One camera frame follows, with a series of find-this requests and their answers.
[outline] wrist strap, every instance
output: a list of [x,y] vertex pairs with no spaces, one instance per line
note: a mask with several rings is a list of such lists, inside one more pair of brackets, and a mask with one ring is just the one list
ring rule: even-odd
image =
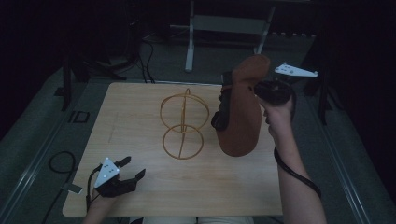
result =
[[314,190],[317,195],[319,196],[319,198],[321,198],[321,191],[320,188],[318,186],[316,186],[314,184],[314,182],[310,181],[309,179],[303,177],[302,175],[299,175],[297,173],[295,173],[293,170],[291,170],[291,168],[285,164],[285,162],[282,161],[282,159],[279,156],[279,153],[277,152],[277,149],[275,147],[274,149],[274,156],[275,156],[275,160],[277,162],[277,164],[284,170],[286,171],[288,174],[292,175],[293,177],[297,178],[298,180],[300,180],[301,182],[305,183],[309,188],[311,188],[312,190]]

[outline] floor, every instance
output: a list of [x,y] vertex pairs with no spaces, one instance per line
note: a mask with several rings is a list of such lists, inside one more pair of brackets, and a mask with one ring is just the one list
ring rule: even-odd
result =
[[[184,72],[185,30],[175,31],[169,42],[148,35],[147,43],[141,49],[143,65],[157,83],[220,84],[221,73],[231,70],[252,54],[254,41],[238,39],[235,44],[213,40],[212,35],[198,35],[190,73]],[[299,66],[314,39],[270,35],[262,53],[271,58],[271,71],[283,62]],[[118,74],[127,77],[126,82],[144,80],[139,63],[118,71]],[[267,78],[273,76],[276,75],[271,72]],[[83,154],[106,88],[114,81],[94,71],[88,83],[73,81],[72,103],[62,112],[63,98],[54,96],[62,86],[62,71],[48,79],[1,142],[2,223],[24,223],[27,220],[40,223],[44,219],[47,223],[81,222],[80,217],[63,216],[67,193],[62,187],[68,175],[73,177],[73,168]],[[305,96],[306,81],[305,78],[293,84],[298,94],[293,128],[307,171],[322,190],[328,222],[394,223],[395,205],[382,186],[347,113],[329,98],[332,109],[326,113],[328,125],[322,125],[317,113],[319,92],[315,96]],[[75,123],[71,119],[73,111],[89,112],[90,118],[86,123]],[[53,170],[64,171],[64,174]],[[282,217],[254,219],[257,224],[282,223]],[[127,223],[127,220],[108,218],[104,223]]]

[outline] light wood tabletop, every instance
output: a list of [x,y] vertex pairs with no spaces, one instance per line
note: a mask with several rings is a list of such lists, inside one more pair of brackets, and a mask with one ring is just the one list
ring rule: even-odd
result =
[[[186,89],[190,97],[172,97],[161,107],[165,98],[184,94]],[[268,126],[263,119],[259,143],[248,155],[233,158],[224,154],[210,125],[218,111],[220,89],[216,85],[111,84],[73,181],[84,190],[68,194],[64,215],[84,217],[92,170],[106,157],[120,161],[128,156],[132,161],[120,168],[120,180],[134,178],[143,169],[146,176],[136,191],[120,197],[111,217],[281,215],[274,142]],[[208,113],[196,97],[205,101]],[[177,125],[182,123],[183,113],[187,132],[181,146],[183,134]],[[163,121],[177,127],[169,130]],[[164,150],[163,142],[170,154],[181,157],[202,149],[196,156],[180,160]]]

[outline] person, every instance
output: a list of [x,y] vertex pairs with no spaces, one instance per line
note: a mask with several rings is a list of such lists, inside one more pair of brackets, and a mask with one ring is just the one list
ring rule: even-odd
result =
[[[292,131],[292,100],[290,99],[284,105],[277,106],[273,106],[261,99],[259,99],[259,103],[265,109],[264,116],[269,121],[269,133],[274,138],[280,158],[295,173],[309,179]],[[279,166],[278,178],[284,223],[327,223],[321,200],[315,191]],[[83,224],[99,224],[106,217],[116,200],[117,198],[98,197],[92,202]],[[213,218],[207,219],[213,222],[201,223],[252,223],[252,219],[249,217],[237,217],[240,219],[236,221],[232,219],[230,222],[225,222],[227,217],[220,217],[220,220]]]

